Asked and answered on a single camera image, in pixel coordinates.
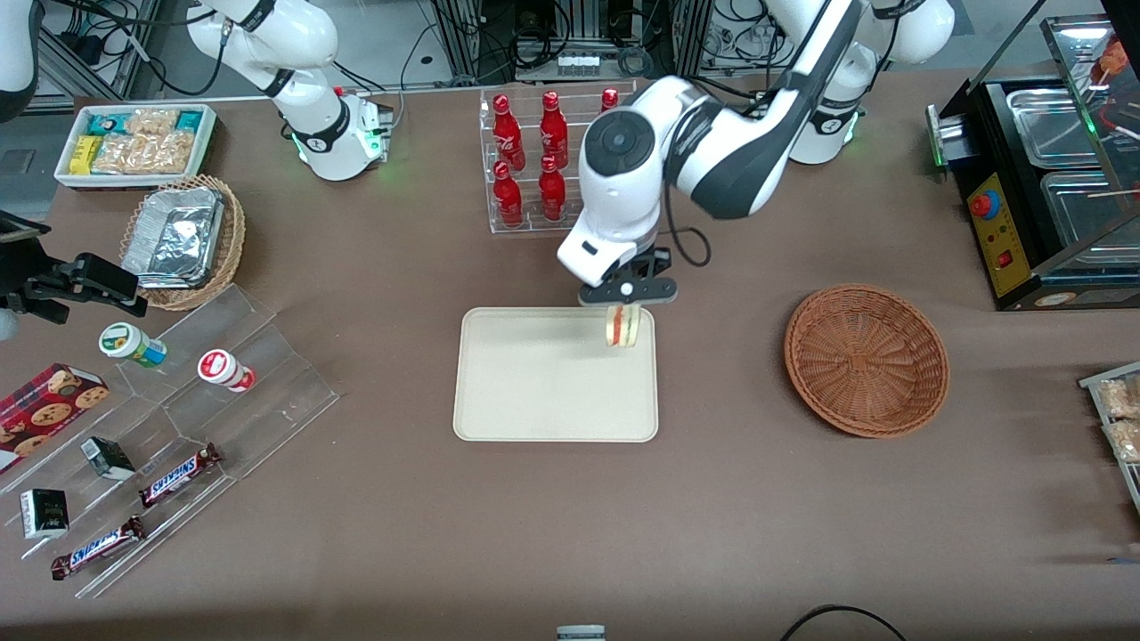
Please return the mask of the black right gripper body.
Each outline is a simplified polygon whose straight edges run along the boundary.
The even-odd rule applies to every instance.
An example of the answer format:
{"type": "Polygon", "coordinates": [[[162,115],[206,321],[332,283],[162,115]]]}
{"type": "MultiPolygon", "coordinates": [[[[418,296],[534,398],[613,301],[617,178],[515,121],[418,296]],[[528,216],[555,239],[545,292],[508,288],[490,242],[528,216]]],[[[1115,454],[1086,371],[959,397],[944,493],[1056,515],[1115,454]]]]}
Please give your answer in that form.
{"type": "Polygon", "coordinates": [[[65,323],[72,285],[60,271],[62,260],[47,255],[39,240],[17,240],[1,245],[1,308],[16,315],[33,315],[49,323],[65,323]]]}

